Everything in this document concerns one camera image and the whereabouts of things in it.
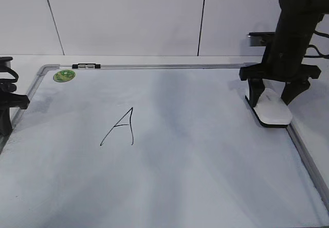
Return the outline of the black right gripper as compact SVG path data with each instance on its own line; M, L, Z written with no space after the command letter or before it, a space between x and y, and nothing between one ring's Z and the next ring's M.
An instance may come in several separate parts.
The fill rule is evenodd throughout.
M241 81L248 80L250 106L254 108L257 105L265 90L262 79L286 82L281 94L281 99L286 105L289 105L297 96L308 90L310 82L299 79L318 79L321 70L316 65L303 64L302 62L302 59L271 61L269 57L261 63L241 67L239 77Z

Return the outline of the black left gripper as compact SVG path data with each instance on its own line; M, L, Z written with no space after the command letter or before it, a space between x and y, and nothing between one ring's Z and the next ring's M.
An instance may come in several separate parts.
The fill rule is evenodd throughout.
M29 104L30 100L27 95L1 91L1 135L7 136L13 130L10 120L10 109L20 108L25 110Z

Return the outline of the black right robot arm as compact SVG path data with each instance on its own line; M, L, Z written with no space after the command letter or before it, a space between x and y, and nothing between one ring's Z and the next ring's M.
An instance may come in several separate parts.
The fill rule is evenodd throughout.
M265 51L261 63L240 69L239 77L249 86L248 103L254 108L265 91L264 80L284 82L280 96L290 104L317 79L317 66L302 64L317 24L328 14L328 0L279 0L281 13L273 33L260 32Z

